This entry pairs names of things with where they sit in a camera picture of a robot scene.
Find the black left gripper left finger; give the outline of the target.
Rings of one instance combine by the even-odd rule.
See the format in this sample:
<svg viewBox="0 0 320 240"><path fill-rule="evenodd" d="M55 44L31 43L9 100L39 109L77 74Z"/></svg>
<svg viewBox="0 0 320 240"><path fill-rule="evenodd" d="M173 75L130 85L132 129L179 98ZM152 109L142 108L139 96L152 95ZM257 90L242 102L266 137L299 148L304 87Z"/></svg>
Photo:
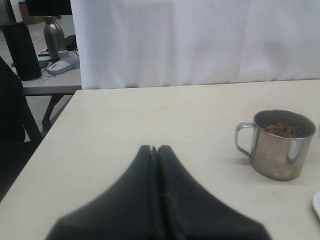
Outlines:
<svg viewBox="0 0 320 240"><path fill-rule="evenodd" d="M156 149L139 148L123 175L103 194L61 217L48 240L158 240L160 201Z"/></svg>

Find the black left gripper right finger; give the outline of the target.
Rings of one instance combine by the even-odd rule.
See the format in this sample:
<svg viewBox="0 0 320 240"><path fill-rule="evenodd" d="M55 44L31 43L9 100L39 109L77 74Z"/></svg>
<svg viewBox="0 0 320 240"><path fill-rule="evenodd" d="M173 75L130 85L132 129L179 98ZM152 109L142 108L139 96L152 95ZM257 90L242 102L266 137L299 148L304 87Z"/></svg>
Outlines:
<svg viewBox="0 0 320 240"><path fill-rule="evenodd" d="M263 224L199 184L168 145L157 151L158 196L168 240L270 240Z"/></svg>

